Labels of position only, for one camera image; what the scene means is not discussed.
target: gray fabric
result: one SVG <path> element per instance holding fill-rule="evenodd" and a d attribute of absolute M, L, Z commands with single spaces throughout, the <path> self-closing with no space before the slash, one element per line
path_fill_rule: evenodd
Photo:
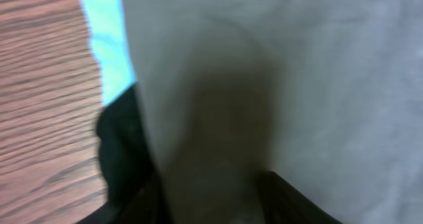
<path fill-rule="evenodd" d="M 421 223 L 423 0 L 123 2 L 177 223 L 260 222 L 260 168 L 341 222 Z"/>

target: black fabric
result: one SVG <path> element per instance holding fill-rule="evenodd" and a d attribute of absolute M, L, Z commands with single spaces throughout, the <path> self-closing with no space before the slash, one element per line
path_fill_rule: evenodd
<path fill-rule="evenodd" d="M 258 174 L 256 190 L 267 224 L 340 224 L 275 172 Z"/>
<path fill-rule="evenodd" d="M 108 203 L 105 203 L 92 214 L 78 221 L 77 224 L 109 224 L 112 220 L 115 220 L 117 214 L 117 209 L 113 209 Z"/>
<path fill-rule="evenodd" d="M 100 138 L 98 158 L 108 186 L 108 203 L 121 209 L 153 172 L 134 86 L 101 113 L 96 134 Z"/>

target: light blue fabric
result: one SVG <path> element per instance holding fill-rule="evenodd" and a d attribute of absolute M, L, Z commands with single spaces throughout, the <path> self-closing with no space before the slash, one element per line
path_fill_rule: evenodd
<path fill-rule="evenodd" d="M 102 105 L 136 81 L 126 43 L 121 0 L 81 0 L 91 32 L 91 51 L 100 65 Z"/>

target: wood grain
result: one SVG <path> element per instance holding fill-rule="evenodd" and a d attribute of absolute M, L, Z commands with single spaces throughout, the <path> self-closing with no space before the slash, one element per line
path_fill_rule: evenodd
<path fill-rule="evenodd" d="M 104 201 L 87 36 L 79 0 L 0 0 L 0 223 L 74 223 Z"/>

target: wooden surface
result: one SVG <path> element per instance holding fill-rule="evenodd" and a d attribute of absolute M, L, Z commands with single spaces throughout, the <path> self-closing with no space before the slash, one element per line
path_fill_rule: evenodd
<path fill-rule="evenodd" d="M 0 0 L 0 223 L 74 223 L 104 201 L 87 36 L 79 0 Z"/>

